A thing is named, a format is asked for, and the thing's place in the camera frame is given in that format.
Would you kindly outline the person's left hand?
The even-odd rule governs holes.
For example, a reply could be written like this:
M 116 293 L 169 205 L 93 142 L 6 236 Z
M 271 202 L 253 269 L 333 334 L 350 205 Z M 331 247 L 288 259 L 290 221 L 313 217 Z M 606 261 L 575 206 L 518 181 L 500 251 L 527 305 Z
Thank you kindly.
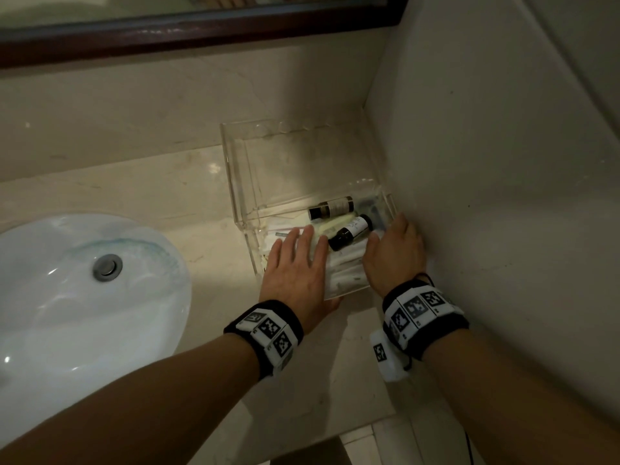
M 300 259 L 302 232 L 295 227 L 284 238 L 286 263 L 276 270 L 266 268 L 259 302 L 271 299 L 283 302 L 296 314 L 308 334 L 328 316 L 322 314 L 328 241 L 326 236 L 320 236 L 310 259 Z

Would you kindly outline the person's right hand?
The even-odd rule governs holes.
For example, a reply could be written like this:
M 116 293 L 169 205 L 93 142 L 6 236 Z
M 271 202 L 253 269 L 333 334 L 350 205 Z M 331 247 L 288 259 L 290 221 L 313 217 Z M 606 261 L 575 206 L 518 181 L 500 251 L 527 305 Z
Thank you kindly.
M 400 212 L 383 235 L 379 260 L 363 260 L 370 287 L 382 298 L 395 287 L 412 279 L 430 283 L 423 238 L 415 225 Z

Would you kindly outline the clear acrylic box with lid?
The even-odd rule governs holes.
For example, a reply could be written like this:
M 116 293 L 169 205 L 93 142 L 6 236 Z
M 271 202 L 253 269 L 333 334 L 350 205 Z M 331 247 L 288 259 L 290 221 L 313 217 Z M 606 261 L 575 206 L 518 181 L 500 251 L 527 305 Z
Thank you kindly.
M 307 209 L 320 202 L 351 196 L 381 233 L 396 213 L 384 154 L 360 109 L 222 124 L 221 136 L 234 220 L 256 275 L 259 230 L 313 225 Z

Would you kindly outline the person's right forearm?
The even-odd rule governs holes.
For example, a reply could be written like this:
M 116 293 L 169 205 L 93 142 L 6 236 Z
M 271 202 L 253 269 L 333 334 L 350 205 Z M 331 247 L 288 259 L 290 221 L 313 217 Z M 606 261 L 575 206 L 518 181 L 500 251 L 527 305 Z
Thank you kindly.
M 487 465 L 620 465 L 620 429 L 470 330 L 423 362 Z

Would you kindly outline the person's left forearm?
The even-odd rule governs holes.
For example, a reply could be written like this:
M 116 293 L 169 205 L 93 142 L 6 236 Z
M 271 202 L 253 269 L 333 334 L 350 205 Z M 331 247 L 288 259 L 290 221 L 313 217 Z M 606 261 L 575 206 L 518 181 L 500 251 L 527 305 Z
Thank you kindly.
M 51 417 L 0 450 L 0 465 L 185 465 L 258 380 L 251 346 L 225 334 Z

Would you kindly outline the black bottle with white label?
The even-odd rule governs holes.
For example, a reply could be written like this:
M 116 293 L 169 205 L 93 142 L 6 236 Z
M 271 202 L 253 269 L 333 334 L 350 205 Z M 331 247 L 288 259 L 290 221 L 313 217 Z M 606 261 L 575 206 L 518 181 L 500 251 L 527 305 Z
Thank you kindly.
M 328 240 L 329 247 L 333 251 L 339 251 L 353 243 L 353 241 L 364 232 L 372 231 L 374 228 L 373 221 L 366 214 L 361 214 L 347 225 L 337 231 L 337 233 Z

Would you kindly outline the pale yellow tube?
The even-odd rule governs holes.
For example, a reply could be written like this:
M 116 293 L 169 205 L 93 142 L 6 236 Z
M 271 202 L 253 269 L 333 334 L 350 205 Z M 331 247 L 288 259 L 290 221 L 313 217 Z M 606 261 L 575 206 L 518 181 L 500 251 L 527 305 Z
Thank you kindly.
M 349 212 L 334 218 L 318 219 L 313 222 L 315 234 L 325 235 L 330 239 L 337 234 L 341 228 L 348 225 L 357 216 L 358 214 L 356 212 Z

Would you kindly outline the white toiletry packets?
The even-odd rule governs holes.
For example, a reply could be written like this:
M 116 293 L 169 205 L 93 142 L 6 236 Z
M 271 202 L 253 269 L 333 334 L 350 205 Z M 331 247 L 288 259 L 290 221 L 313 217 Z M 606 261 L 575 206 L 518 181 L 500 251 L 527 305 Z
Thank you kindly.
M 257 280 L 264 278 L 268 254 L 276 240 L 283 241 L 292 227 L 266 227 L 258 232 Z M 368 287 L 362 258 L 365 254 L 369 231 L 363 231 L 343 249 L 329 250 L 325 276 L 325 299 L 347 295 Z

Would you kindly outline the brown bottle with beige label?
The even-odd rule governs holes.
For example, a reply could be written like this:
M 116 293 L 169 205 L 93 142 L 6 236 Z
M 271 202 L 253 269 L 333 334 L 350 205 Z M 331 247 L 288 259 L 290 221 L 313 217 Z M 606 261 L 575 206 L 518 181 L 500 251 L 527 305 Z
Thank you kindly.
M 351 196 L 344 196 L 333 200 L 320 202 L 307 209 L 311 221 L 319 219 L 337 218 L 353 212 L 355 204 Z

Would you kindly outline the black left wristband with markers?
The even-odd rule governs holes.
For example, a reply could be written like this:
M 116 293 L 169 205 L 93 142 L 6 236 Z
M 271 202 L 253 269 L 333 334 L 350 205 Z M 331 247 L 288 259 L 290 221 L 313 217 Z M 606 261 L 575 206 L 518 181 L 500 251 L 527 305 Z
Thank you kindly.
M 274 299 L 252 306 L 223 332 L 240 336 L 252 347 L 259 362 L 260 381 L 279 375 L 305 337 L 292 309 Z

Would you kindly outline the black wristband with markers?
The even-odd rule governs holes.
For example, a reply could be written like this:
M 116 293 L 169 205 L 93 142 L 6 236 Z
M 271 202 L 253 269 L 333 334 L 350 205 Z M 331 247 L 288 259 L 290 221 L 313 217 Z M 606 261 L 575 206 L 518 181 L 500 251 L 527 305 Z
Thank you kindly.
M 260 381 L 279 375 L 305 337 L 292 309 L 274 299 L 252 306 L 223 332 L 240 336 L 252 347 L 259 362 Z
M 434 342 L 470 324 L 461 309 L 431 284 L 411 279 L 384 297 L 383 332 L 392 346 L 422 361 Z

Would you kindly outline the black right wristband with markers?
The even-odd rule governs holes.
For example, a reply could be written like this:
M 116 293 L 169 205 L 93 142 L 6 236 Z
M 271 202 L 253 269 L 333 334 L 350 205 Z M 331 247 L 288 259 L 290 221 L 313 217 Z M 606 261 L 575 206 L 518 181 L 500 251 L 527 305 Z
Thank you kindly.
M 461 309 L 431 284 L 411 279 L 384 297 L 383 332 L 392 346 L 422 361 L 434 342 L 470 324 Z

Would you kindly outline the metal sink drain stopper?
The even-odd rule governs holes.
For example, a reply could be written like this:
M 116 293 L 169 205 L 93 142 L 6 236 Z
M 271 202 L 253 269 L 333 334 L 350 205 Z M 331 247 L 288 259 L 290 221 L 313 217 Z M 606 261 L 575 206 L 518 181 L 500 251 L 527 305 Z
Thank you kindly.
M 116 279 L 123 269 L 122 259 L 115 254 L 106 254 L 96 259 L 92 266 L 95 280 L 107 283 Z

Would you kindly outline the white ceramic sink basin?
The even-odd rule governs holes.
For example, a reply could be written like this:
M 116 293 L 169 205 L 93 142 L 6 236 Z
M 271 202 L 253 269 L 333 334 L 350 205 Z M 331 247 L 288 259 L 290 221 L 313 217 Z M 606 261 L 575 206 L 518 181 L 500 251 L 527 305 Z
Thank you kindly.
M 92 276 L 118 255 L 120 275 Z M 118 216 L 54 216 L 0 234 L 0 448 L 106 384 L 171 356 L 191 278 L 163 234 Z

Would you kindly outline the mirror with dark wood frame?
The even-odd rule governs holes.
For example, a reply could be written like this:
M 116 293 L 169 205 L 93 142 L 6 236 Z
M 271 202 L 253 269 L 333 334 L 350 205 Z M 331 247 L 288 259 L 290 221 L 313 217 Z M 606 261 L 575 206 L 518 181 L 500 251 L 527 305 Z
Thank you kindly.
M 0 70 L 393 27 L 408 1 L 284 0 L 0 29 Z

